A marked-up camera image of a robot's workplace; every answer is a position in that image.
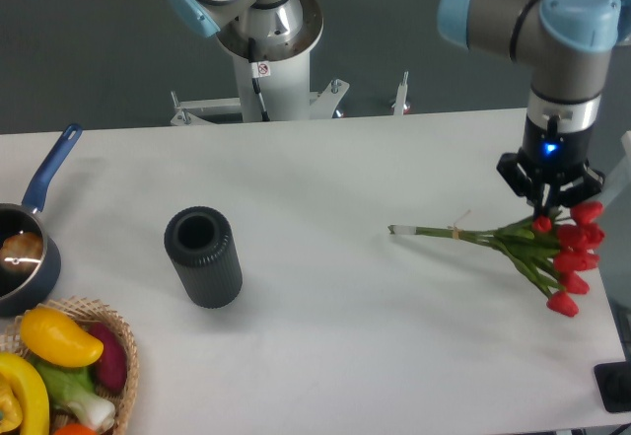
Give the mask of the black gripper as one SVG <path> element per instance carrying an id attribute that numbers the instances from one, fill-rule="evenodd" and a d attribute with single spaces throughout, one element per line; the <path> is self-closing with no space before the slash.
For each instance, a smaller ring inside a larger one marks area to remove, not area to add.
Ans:
<path id="1" fill-rule="evenodd" d="M 588 159 L 593 130 L 592 126 L 575 132 L 558 129 L 550 136 L 527 117 L 519 151 L 501 155 L 497 172 L 532 207 L 534 218 L 552 216 L 601 193 L 605 174 L 593 169 Z M 549 185 L 547 204 L 543 180 Z"/>

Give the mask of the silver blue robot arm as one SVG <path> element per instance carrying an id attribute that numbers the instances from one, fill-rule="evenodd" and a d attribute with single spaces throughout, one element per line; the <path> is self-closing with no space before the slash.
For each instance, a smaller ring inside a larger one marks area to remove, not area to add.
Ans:
<path id="1" fill-rule="evenodd" d="M 168 1 L 190 30 L 231 54 L 244 121 L 334 114 L 347 85 L 310 89 L 310 53 L 323 29 L 315 0 Z M 532 70 L 522 146 L 497 169 L 535 216 L 603 189 L 587 154 L 620 12 L 621 0 L 440 0 L 445 40 Z"/>

